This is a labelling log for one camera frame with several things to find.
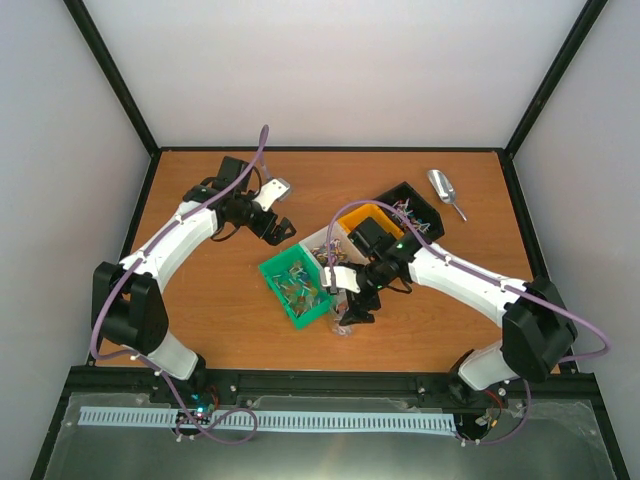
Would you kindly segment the clear plastic jar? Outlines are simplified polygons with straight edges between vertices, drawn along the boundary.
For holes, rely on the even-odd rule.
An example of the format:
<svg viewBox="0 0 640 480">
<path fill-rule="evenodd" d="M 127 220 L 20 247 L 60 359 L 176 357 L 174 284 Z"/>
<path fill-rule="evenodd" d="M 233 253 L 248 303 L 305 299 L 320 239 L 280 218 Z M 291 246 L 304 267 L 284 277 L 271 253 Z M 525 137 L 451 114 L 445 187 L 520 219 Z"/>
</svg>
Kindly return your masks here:
<svg viewBox="0 0 640 480">
<path fill-rule="evenodd" d="M 348 301 L 344 293 L 331 297 L 328 325 L 334 335 L 349 337 L 354 333 L 354 326 L 343 322 L 348 310 Z"/>
</svg>

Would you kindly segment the green candy bin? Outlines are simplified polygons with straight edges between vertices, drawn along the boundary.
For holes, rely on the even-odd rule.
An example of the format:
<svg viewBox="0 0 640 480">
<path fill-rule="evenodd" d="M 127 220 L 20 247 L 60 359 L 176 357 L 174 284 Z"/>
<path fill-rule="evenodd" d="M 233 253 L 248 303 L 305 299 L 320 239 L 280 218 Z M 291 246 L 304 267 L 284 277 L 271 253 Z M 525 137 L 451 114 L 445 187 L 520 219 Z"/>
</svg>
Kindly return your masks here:
<svg viewBox="0 0 640 480">
<path fill-rule="evenodd" d="M 331 299 L 321 285 L 320 268 L 301 245 L 265 261 L 259 271 L 296 329 L 329 312 Z"/>
</svg>

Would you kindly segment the white candy bin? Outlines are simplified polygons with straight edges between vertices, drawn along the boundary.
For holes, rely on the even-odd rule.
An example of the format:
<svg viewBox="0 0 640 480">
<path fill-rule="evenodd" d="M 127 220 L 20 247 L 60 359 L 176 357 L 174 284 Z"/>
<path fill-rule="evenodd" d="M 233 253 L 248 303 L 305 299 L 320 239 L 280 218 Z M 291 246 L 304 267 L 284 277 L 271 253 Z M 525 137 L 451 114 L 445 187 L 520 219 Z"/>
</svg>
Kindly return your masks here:
<svg viewBox="0 0 640 480">
<path fill-rule="evenodd" d="M 324 268 L 328 264 L 328 254 L 331 254 L 337 263 L 363 263 L 365 261 L 365 258 L 348 238 L 346 231 L 338 223 L 332 227 L 330 244 L 327 244 L 327 231 L 328 227 L 325 226 L 299 242 L 312 264 L 310 275 L 316 283 L 320 282 L 324 274 Z"/>
</svg>

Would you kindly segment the orange candy bin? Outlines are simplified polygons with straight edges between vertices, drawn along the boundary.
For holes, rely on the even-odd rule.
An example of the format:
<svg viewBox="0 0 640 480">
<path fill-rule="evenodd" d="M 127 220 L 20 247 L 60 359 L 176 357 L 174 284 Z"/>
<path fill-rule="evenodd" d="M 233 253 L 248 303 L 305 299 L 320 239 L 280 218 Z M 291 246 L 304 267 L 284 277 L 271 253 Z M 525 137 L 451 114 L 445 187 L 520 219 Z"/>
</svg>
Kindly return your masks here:
<svg viewBox="0 0 640 480">
<path fill-rule="evenodd" d="M 364 233 L 371 231 L 375 239 L 391 235 L 395 240 L 398 240 L 404 235 L 404 231 L 393 221 L 388 213 L 381 207 L 371 203 L 359 206 L 352 212 L 340 217 L 338 224 L 347 233 L 351 243 L 365 256 L 370 253 L 370 247 L 355 234 L 356 231 L 362 230 Z"/>
</svg>

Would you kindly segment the black candy bin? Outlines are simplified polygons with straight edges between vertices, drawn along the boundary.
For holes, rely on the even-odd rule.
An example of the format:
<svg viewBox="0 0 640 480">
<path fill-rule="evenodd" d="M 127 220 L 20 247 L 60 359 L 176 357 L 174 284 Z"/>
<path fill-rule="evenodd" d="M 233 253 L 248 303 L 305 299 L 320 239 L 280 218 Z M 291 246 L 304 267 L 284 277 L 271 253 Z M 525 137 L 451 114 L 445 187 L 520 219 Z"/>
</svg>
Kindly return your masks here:
<svg viewBox="0 0 640 480">
<path fill-rule="evenodd" d="M 375 197 L 405 215 L 421 235 L 431 241 L 444 236 L 445 229 L 439 212 L 408 182 L 404 181 Z"/>
</svg>

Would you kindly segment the metal scoop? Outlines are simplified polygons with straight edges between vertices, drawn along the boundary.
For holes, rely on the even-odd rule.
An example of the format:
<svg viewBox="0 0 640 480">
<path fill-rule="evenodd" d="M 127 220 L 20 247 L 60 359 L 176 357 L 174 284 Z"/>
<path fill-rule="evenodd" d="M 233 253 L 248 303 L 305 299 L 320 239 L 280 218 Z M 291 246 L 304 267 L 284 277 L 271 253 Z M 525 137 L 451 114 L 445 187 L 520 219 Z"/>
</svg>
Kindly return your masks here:
<svg viewBox="0 0 640 480">
<path fill-rule="evenodd" d="M 467 216 L 463 210 L 457 205 L 456 191 L 448 177 L 440 170 L 431 169 L 427 172 L 427 178 L 431 183 L 434 191 L 438 195 L 439 199 L 447 204 L 451 205 L 456 212 L 461 216 L 464 222 L 468 221 Z"/>
</svg>

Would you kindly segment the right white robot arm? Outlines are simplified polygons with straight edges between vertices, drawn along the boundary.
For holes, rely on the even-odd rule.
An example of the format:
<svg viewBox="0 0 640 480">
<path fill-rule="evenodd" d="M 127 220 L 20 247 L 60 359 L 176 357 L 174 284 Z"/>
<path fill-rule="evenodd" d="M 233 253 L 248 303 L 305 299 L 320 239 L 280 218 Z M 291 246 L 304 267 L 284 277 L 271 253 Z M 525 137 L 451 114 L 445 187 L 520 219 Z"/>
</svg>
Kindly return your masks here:
<svg viewBox="0 0 640 480">
<path fill-rule="evenodd" d="M 577 338 L 556 286 L 544 277 L 531 282 L 496 274 L 461 259 L 422 236 L 375 239 L 378 228 L 357 237 L 370 255 L 366 264 L 325 267 L 327 290 L 344 292 L 344 326 L 375 320 L 379 293 L 396 280 L 429 287 L 479 312 L 501 330 L 500 340 L 463 354 L 450 369 L 448 389 L 461 405 L 475 393 L 505 380 L 541 383 L 560 364 Z"/>
</svg>

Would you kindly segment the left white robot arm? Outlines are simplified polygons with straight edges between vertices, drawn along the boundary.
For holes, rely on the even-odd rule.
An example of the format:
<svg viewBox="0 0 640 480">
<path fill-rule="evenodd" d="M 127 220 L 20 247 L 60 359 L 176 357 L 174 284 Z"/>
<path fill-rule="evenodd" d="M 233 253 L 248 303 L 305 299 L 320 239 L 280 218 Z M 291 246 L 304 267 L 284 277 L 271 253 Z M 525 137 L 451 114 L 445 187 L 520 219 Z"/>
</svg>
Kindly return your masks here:
<svg viewBox="0 0 640 480">
<path fill-rule="evenodd" d="M 182 344 L 169 328 L 163 292 L 172 276 L 205 241 L 224 241 L 226 225 L 245 227 L 276 246 L 296 230 L 274 212 L 291 191 L 288 182 L 264 169 L 224 157 L 218 173 L 191 187 L 175 213 L 142 247 L 117 263 L 103 262 L 92 279 L 90 351 L 99 358 L 98 340 L 106 339 L 155 374 L 173 378 L 172 388 L 186 402 L 208 390 L 205 359 Z"/>
</svg>

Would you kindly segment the left black frame post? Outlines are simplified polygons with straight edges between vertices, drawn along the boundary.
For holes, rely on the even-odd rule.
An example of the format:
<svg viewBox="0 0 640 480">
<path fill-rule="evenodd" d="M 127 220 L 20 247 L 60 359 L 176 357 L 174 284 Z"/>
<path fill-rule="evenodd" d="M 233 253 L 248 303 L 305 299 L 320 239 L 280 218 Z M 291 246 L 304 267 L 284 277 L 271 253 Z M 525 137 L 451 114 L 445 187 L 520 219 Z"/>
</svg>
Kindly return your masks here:
<svg viewBox="0 0 640 480">
<path fill-rule="evenodd" d="M 85 2 L 81 0 L 64 0 L 63 3 L 120 103 L 144 150 L 151 158 L 156 157 L 160 152 L 160 148 Z"/>
</svg>

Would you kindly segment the black frame post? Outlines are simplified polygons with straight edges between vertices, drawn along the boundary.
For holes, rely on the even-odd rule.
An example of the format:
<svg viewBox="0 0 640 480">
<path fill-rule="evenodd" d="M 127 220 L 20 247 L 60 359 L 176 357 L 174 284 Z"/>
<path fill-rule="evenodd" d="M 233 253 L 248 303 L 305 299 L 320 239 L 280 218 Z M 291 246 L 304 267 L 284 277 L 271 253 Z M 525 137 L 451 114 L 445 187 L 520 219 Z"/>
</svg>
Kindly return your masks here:
<svg viewBox="0 0 640 480">
<path fill-rule="evenodd" d="M 156 157 L 160 152 L 160 148 L 85 2 L 81 0 L 64 0 L 63 3 L 120 103 L 144 150 L 151 158 Z"/>
<path fill-rule="evenodd" d="M 509 160 L 515 158 L 524 144 L 607 3 L 607 0 L 588 0 L 584 3 L 504 148 Z"/>
</svg>

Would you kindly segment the right black frame post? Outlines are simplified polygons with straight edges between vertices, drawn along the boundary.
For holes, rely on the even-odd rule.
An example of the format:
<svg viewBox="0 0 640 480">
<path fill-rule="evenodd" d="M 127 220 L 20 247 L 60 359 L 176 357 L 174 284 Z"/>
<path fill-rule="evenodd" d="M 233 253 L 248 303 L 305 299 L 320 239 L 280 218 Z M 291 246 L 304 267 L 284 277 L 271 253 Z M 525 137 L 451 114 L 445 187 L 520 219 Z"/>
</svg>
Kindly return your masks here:
<svg viewBox="0 0 640 480">
<path fill-rule="evenodd" d="M 607 3 L 607 0 L 588 0 L 584 3 L 504 148 L 509 160 L 515 158 L 524 144 Z"/>
</svg>

